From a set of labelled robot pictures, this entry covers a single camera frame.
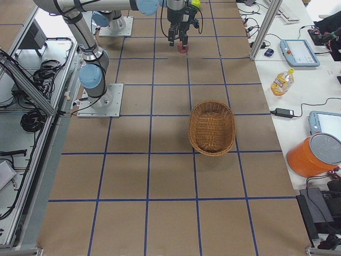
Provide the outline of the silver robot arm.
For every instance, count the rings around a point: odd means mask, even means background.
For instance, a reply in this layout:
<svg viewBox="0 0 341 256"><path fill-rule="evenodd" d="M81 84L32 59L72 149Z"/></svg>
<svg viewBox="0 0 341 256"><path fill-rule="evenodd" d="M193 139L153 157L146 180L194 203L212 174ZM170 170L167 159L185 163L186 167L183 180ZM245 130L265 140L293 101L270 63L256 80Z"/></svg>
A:
<svg viewBox="0 0 341 256"><path fill-rule="evenodd" d="M123 30L126 26L126 22L122 17L122 13L119 10L113 11L94 11L92 19L97 26L109 27L112 31Z"/></svg>
<svg viewBox="0 0 341 256"><path fill-rule="evenodd" d="M167 20L170 22L166 37L170 46L174 45L175 40L179 40L178 51L181 53L188 51L187 31L191 24L197 22L195 16L198 12L198 8L189 1L34 1L34 3L50 14L62 16L84 56L89 55L92 60L99 59L96 55L99 46L83 18L84 12L132 10L152 15L159 6L166 8Z"/></svg>

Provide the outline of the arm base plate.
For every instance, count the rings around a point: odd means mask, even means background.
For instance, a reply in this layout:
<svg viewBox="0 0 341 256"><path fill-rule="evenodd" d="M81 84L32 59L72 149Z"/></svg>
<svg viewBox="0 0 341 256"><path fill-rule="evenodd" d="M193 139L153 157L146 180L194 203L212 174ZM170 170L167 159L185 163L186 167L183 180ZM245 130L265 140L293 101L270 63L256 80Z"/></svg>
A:
<svg viewBox="0 0 341 256"><path fill-rule="evenodd" d="M130 37L132 33L133 17L113 19L106 27L101 27L100 37Z"/></svg>
<svg viewBox="0 0 341 256"><path fill-rule="evenodd" d="M89 98L85 89L82 97L87 98L79 104L79 118L118 118L120 116L124 84L108 84L106 93L98 100Z"/></svg>

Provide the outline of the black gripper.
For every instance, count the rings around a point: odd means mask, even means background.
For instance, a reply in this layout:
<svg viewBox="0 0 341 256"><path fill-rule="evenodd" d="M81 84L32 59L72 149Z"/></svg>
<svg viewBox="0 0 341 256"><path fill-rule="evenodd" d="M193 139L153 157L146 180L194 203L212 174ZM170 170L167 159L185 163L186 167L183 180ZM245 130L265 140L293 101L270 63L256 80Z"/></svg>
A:
<svg viewBox="0 0 341 256"><path fill-rule="evenodd" d="M174 46L174 41L177 32L180 32L180 41L183 44L188 44L187 31L189 30L189 6L183 0L170 0L167 1L167 20L170 22L168 29L168 42L169 46Z"/></svg>

